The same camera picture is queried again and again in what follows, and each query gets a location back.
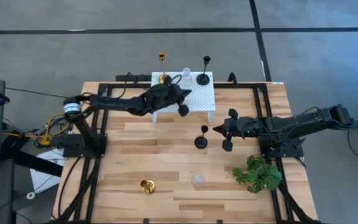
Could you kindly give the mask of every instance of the concrete floor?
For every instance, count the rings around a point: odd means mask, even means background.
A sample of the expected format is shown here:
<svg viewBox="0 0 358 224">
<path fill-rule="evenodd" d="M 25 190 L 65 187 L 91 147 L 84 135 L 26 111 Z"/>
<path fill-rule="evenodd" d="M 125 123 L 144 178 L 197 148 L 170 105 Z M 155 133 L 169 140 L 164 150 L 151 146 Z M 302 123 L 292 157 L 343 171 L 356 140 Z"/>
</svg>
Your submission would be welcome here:
<svg viewBox="0 0 358 224">
<path fill-rule="evenodd" d="M 358 27 L 358 2 L 350 0 L 257 0 L 256 5 L 262 28 Z M 0 30 L 253 25 L 245 0 L 0 0 Z M 294 114 L 342 104 L 358 119 L 358 32 L 264 33 L 263 38 L 272 80 L 285 82 Z M 264 80 L 252 32 L 0 35 L 0 79 L 13 88 L 76 95 L 85 81 L 161 70 L 159 51 L 167 53 L 169 70 L 201 70 L 202 56 L 209 55 L 215 80 L 226 80 L 230 72 L 240 81 Z M 40 126 L 62 111 L 59 98 L 11 90 L 6 95 L 11 102 L 4 116 L 21 128 Z M 358 152 L 358 131 L 351 132 L 351 142 Z M 312 134 L 303 149 L 319 219 L 358 223 L 358 158 L 346 133 Z M 32 190 L 28 178 L 17 180 L 16 188 Z M 34 223 L 46 222 L 56 191 L 52 188 L 32 203 L 21 200 L 16 208 L 29 206 L 21 210 L 23 215 Z M 21 217 L 17 222 L 26 223 Z"/>
</svg>

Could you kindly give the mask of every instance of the wooden table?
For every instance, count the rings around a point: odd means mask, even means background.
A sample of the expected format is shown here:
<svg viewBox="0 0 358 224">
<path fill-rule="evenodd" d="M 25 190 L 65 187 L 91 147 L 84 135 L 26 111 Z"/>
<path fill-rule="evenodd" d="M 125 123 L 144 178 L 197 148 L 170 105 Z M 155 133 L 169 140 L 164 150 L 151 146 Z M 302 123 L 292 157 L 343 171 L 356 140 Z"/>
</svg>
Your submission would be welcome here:
<svg viewBox="0 0 358 224">
<path fill-rule="evenodd" d="M 85 82 L 82 92 L 96 93 L 99 82 Z M 274 116 L 291 116 L 285 87 L 267 83 Z M 123 89 L 113 89 L 113 97 Z M 141 94 L 140 88 L 128 88 L 124 98 Z M 223 123 L 229 108 L 239 116 L 256 117 L 255 100 L 248 88 L 216 88 L 216 114 L 208 123 L 206 113 L 160 114 L 158 122 L 151 116 L 136 117 L 126 112 L 110 111 L 106 133 L 108 146 L 101 160 L 92 223 L 275 223 L 272 197 L 268 190 L 251 194 L 232 178 L 235 167 L 246 167 L 249 155 L 260 156 L 258 140 L 235 138 L 232 152 L 225 152 L 223 137 L 212 127 Z M 260 100 L 264 109 L 263 96 Z M 209 131 L 206 149 L 197 149 L 194 139 L 200 127 Z M 63 181 L 75 159 L 65 162 L 53 214 L 57 216 L 58 196 Z M 305 168 L 295 159 L 283 159 L 288 188 L 300 207 L 311 218 L 317 218 Z M 62 210 L 78 192 L 83 159 L 73 169 L 63 193 Z M 203 174 L 206 184 L 195 189 L 191 177 Z M 153 180 L 157 186 L 152 195 L 144 195 L 139 186 L 142 179 Z M 283 219 L 287 218 L 281 193 Z M 85 195 L 81 218 L 85 218 L 88 195 Z"/>
</svg>

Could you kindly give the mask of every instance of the black line on floor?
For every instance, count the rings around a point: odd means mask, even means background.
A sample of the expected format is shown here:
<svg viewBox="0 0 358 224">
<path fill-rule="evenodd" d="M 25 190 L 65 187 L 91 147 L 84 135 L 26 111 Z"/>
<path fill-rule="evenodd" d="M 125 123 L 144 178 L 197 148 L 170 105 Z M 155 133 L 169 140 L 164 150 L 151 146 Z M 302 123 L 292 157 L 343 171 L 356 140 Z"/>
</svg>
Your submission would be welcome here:
<svg viewBox="0 0 358 224">
<path fill-rule="evenodd" d="M 271 82 L 272 77 L 270 76 L 269 64 L 267 63 L 265 44 L 264 44 L 264 39 L 262 37 L 262 33 L 260 31 L 260 24 L 259 24 L 258 12 L 256 11 L 255 0 L 249 0 L 249 5 L 251 8 L 251 12 L 252 12 L 252 19 L 254 20 L 256 41 L 258 42 L 259 55 L 260 55 L 260 59 L 263 62 L 265 81 Z"/>
<path fill-rule="evenodd" d="M 358 27 L 261 28 L 261 32 L 358 32 Z"/>
<path fill-rule="evenodd" d="M 85 30 L 0 30 L 1 34 L 173 34 L 213 32 L 254 32 L 254 28 L 212 27 L 212 28 L 162 28 L 162 29 L 85 29 Z"/>
</svg>

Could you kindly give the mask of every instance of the green plant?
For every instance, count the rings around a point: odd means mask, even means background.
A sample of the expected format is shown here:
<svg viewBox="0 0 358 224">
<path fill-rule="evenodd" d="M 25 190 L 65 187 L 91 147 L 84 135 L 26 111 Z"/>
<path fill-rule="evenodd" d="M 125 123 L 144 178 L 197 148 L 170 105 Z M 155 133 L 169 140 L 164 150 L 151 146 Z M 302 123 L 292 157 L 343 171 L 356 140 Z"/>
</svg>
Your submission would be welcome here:
<svg viewBox="0 0 358 224">
<path fill-rule="evenodd" d="M 247 190 L 251 193 L 258 193 L 265 187 L 275 190 L 283 176 L 275 166 L 267 164 L 262 158 L 249 156 L 247 158 L 248 173 L 243 173 L 240 168 L 233 169 L 233 176 L 241 185 L 248 185 Z"/>
</svg>

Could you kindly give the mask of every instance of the potted plant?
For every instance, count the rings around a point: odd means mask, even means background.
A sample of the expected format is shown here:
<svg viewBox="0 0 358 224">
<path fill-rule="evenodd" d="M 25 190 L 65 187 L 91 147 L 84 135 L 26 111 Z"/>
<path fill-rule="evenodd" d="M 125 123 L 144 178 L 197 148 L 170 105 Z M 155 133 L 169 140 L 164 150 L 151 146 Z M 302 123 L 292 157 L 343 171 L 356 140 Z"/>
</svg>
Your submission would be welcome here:
<svg viewBox="0 0 358 224">
<path fill-rule="evenodd" d="M 240 168 L 234 168 L 232 173 L 236 181 L 241 185 L 246 185 L 251 193 L 256 194 L 264 188 L 275 190 L 283 178 L 275 166 L 267 164 L 262 158 L 249 156 L 247 165 L 247 173 Z"/>
</svg>

